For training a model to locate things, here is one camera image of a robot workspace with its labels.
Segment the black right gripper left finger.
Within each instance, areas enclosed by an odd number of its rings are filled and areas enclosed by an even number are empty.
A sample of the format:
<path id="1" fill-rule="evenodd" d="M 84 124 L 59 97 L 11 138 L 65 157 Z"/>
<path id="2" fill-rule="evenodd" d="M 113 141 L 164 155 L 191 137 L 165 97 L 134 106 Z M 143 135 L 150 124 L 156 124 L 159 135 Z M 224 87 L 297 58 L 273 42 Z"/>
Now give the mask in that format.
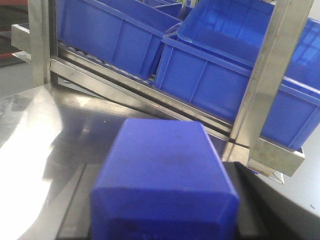
<path id="1" fill-rule="evenodd" d="M 90 192 L 100 171 L 100 164 L 82 164 L 79 169 L 80 175 L 57 233 L 58 240 L 91 238 Z"/>

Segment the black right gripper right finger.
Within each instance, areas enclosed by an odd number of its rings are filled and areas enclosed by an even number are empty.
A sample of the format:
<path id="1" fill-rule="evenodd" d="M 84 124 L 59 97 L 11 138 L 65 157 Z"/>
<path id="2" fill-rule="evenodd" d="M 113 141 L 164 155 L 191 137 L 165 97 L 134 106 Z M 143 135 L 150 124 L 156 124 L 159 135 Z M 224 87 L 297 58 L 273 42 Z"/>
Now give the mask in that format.
<path id="1" fill-rule="evenodd" d="M 239 162 L 223 166 L 239 196 L 235 239 L 318 240 L 319 216 L 302 208 Z"/>

